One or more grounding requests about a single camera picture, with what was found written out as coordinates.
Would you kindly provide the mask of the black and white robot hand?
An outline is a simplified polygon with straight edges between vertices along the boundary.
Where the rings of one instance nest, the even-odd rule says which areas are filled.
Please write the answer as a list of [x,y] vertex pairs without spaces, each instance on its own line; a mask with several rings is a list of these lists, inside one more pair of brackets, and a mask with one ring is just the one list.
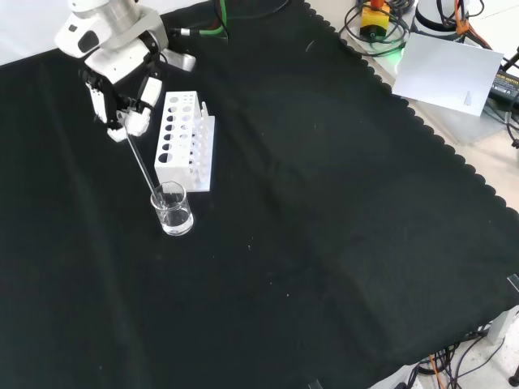
[[[63,53],[84,60],[86,69],[81,77],[94,113],[117,143],[147,131],[162,90],[159,70],[153,63],[168,44],[164,24],[158,12],[149,7],[139,7],[138,12],[138,19],[121,32],[116,31],[119,21],[102,15],[81,19],[72,14],[55,37]],[[120,94],[116,85],[145,67],[149,74],[138,96]]]

